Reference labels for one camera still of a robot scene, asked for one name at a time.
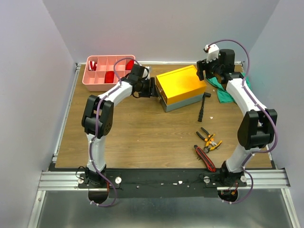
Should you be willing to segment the yellow and grey drawer box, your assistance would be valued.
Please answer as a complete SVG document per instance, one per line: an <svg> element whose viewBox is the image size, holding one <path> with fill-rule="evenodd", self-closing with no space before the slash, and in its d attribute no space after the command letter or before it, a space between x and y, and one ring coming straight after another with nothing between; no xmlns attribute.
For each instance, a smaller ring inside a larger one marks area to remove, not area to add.
<svg viewBox="0 0 304 228"><path fill-rule="evenodd" d="M199 80L194 65L156 76L156 89L165 112L199 102L207 85Z"/></svg>

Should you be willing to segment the red black utility knife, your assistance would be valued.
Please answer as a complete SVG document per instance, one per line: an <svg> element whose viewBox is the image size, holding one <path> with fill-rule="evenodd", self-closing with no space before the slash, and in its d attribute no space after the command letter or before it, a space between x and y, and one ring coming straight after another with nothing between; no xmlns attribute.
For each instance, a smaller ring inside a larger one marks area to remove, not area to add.
<svg viewBox="0 0 304 228"><path fill-rule="evenodd" d="M207 169L210 172L216 172L216 167L212 160L207 156L207 154L204 152L202 148L200 148L198 145L193 146L195 149L196 154L202 159L204 164L206 165Z"/></svg>

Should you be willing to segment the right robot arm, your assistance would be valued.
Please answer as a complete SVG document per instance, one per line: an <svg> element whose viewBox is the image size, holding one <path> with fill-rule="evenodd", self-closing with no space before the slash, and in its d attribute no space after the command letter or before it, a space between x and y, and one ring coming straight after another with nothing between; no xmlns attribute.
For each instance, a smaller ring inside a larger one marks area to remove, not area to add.
<svg viewBox="0 0 304 228"><path fill-rule="evenodd" d="M241 179L248 162L256 153L275 139L277 112L266 108L253 94L245 76L235 71L235 52L219 49L217 45L204 48L207 57L197 62L200 80L216 78L239 106L243 120L237 132L238 145L233 154L223 162L218 180L229 186Z"/></svg>

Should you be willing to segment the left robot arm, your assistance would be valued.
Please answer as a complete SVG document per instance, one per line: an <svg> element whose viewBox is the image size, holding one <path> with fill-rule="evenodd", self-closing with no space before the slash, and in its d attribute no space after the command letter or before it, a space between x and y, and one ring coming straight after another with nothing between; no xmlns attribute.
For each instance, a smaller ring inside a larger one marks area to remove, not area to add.
<svg viewBox="0 0 304 228"><path fill-rule="evenodd" d="M113 126L114 108L135 93L138 93L137 98L156 96L155 79L150 77L149 68L138 64L109 91L88 97L81 121L88 140L86 184L99 188L107 182L105 140Z"/></svg>

